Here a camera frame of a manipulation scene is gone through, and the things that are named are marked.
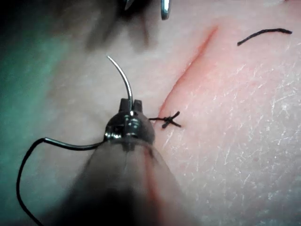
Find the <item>forceps tip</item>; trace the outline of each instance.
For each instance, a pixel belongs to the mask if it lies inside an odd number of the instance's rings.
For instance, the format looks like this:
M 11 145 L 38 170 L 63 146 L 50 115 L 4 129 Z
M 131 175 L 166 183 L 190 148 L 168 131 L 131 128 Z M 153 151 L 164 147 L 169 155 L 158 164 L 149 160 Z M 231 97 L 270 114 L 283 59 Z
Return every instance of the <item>forceps tip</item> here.
M 131 5 L 133 4 L 134 0 L 126 0 L 126 1 L 127 1 L 127 2 L 126 2 L 126 6 L 125 6 L 125 8 L 124 8 L 125 11 L 127 11 L 128 8 L 131 7 Z
M 161 18 L 167 20 L 170 14 L 170 2 L 171 0 L 161 0 Z

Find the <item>loose suture fragment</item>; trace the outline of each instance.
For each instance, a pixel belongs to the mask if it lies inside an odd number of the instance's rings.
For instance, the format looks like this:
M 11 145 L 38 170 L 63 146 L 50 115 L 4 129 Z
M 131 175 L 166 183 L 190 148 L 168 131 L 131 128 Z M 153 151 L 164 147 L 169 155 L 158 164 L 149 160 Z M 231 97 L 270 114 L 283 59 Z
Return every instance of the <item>loose suture fragment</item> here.
M 164 121 L 165 123 L 162 125 L 162 128 L 165 129 L 169 124 L 173 124 L 177 127 L 181 127 L 180 124 L 174 122 L 174 118 L 177 117 L 180 114 L 179 111 L 177 111 L 176 114 L 174 114 L 174 116 L 169 116 L 169 117 L 164 117 L 164 118 L 150 118 L 150 121 L 156 121 L 156 120 L 161 120 Z
M 241 44 L 243 44 L 244 42 L 248 41 L 249 39 L 251 38 L 254 38 L 256 37 L 257 35 L 260 35 L 260 34 L 263 34 L 263 33 L 268 33 L 268 32 L 281 32 L 281 33 L 284 33 L 284 34 L 292 34 L 293 32 L 292 31 L 289 31 L 287 29 L 283 29 L 283 28 L 275 28 L 275 29 L 264 29 L 264 30 L 261 30 L 261 31 L 258 31 L 254 34 L 251 34 L 250 36 L 248 36 L 247 38 L 245 38 L 244 40 L 242 41 L 239 41 L 237 43 L 237 46 L 240 46 Z

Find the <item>metal instrument tip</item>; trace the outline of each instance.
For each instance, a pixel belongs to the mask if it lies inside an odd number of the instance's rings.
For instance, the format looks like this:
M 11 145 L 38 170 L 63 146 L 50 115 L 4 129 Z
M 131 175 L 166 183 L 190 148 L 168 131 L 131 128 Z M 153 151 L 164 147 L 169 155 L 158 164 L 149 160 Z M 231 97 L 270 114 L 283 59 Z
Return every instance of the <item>metal instrument tip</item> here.
M 170 14 L 170 3 L 171 0 L 161 0 L 161 18 L 167 20 Z
M 125 11 L 127 11 L 128 8 L 131 7 L 131 5 L 133 4 L 134 0 L 126 0 L 126 1 L 127 1 L 127 2 L 126 2 L 126 6 L 125 6 L 125 8 L 124 8 Z
M 130 106 L 129 106 L 129 109 L 130 111 L 132 110 L 133 108 L 133 93 L 132 93 L 132 89 L 131 89 L 131 85 L 127 79 L 127 76 L 126 74 L 123 72 L 123 70 L 120 68 L 120 66 L 110 57 L 107 55 L 107 58 L 114 64 L 114 66 L 117 68 L 117 70 L 119 71 L 123 81 L 124 81 L 124 84 L 126 85 L 126 88 L 127 88 L 127 98 L 130 102 Z

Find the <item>red incision line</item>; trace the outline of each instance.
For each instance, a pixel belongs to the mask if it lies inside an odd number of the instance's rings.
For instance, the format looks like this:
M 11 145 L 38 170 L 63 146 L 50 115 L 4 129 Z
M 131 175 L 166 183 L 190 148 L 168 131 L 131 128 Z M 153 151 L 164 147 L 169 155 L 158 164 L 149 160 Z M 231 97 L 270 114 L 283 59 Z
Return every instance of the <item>red incision line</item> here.
M 175 89 L 176 86 L 179 86 L 181 84 L 181 82 L 184 80 L 184 78 L 186 77 L 186 75 L 188 74 L 189 69 L 194 65 L 194 63 L 196 62 L 197 59 L 199 59 L 200 57 L 203 56 L 205 50 L 207 49 L 210 41 L 213 38 L 213 35 L 216 33 L 216 31 L 218 30 L 218 26 L 214 26 L 212 27 L 209 32 L 208 32 L 208 36 L 205 39 L 205 41 L 202 42 L 202 44 L 198 47 L 198 50 L 196 52 L 196 55 L 193 57 L 191 64 L 188 64 L 189 66 L 186 68 L 186 70 L 184 71 L 184 73 L 180 76 L 180 78 L 177 80 L 177 82 L 174 84 L 173 88 L 171 89 L 171 91 L 169 92 L 169 94 L 167 95 L 164 103 L 162 104 L 162 106 L 160 107 L 160 111 L 159 111 L 159 115 L 161 113 L 161 111 L 163 110 L 163 108 L 165 107 L 166 101 L 168 100 L 169 96 L 171 95 L 171 93 L 173 92 L 173 90 Z

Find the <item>black suture thread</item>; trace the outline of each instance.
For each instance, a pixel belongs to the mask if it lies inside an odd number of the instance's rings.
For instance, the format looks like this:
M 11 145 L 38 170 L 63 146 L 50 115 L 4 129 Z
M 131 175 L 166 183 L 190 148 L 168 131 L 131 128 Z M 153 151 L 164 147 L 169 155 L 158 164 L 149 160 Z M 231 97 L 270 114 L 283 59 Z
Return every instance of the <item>black suture thread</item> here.
M 165 129 L 169 124 L 173 124 L 173 125 L 175 125 L 175 126 L 177 126 L 177 127 L 182 127 L 180 124 L 178 124 L 178 123 L 176 123 L 176 122 L 173 121 L 173 119 L 174 119 L 175 117 L 177 117 L 179 114 L 180 114 L 180 112 L 177 111 L 177 113 L 174 114 L 174 116 L 164 117 L 164 118 L 162 118 L 162 119 L 161 119 L 161 118 L 150 118 L 149 120 L 150 120 L 150 121 L 151 121 L 151 120 L 153 120 L 153 121 L 155 121 L 155 120 L 165 121 L 165 123 L 162 125 L 162 128 L 163 128 L 163 129 Z
M 254 34 L 251 34 L 250 36 L 248 36 L 247 38 L 245 38 L 244 40 L 242 41 L 239 41 L 237 43 L 237 46 L 240 46 L 241 44 L 243 44 L 244 42 L 248 41 L 249 39 L 251 38 L 254 38 L 256 37 L 257 35 L 260 35 L 260 34 L 263 34 L 263 33 L 267 33 L 267 32 L 281 32 L 281 33 L 284 33 L 284 34 L 292 34 L 293 32 L 292 31 L 289 31 L 287 29 L 283 29 L 283 28 L 275 28 L 275 29 L 264 29 L 264 30 L 261 30 L 261 31 L 258 31 Z

